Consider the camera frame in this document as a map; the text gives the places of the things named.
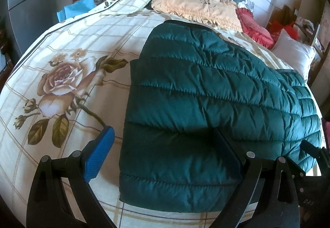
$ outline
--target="flower stem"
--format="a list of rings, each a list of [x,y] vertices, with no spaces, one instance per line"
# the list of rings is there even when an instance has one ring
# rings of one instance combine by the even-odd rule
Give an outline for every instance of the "flower stem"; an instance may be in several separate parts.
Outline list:
[[[96,114],[96,113],[93,113],[92,111],[90,111],[86,106],[78,103],[78,107],[80,109],[83,109],[87,114],[89,114],[90,116],[94,117],[97,121],[99,121],[99,123],[105,127],[105,123],[103,122],[103,120]]]
[[[31,117],[31,116],[35,116],[35,115],[40,115],[41,113],[32,113],[32,114],[30,114],[30,115],[28,115],[28,116],[25,116],[26,118],[28,118],[28,117]]]

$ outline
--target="framed photograph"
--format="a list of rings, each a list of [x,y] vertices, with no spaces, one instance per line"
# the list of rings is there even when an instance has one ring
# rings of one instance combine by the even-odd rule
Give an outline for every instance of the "framed photograph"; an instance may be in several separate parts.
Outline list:
[[[246,8],[253,13],[255,3],[250,0],[231,0],[237,4],[239,8]]]

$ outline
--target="blue gripper pad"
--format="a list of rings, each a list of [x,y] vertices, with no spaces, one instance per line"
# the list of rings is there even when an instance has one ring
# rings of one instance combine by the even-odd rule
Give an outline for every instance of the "blue gripper pad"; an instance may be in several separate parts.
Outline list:
[[[114,142],[114,129],[105,126],[94,141],[82,150],[81,164],[83,177],[87,183],[96,178]]]

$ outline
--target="blue paper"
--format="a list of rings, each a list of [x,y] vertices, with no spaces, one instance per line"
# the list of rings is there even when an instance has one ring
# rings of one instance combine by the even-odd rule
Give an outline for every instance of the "blue paper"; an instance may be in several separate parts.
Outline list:
[[[93,8],[95,8],[94,0],[78,0],[71,5],[65,6],[63,10],[59,11],[57,13],[57,18],[58,21],[61,22],[71,17],[89,12]]]

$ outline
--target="peach ruffled pillow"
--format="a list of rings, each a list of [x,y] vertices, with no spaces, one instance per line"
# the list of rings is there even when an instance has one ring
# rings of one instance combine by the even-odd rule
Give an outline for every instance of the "peach ruffled pillow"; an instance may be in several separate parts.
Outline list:
[[[243,31],[235,12],[237,5],[230,0],[153,0],[151,7],[190,21]]]

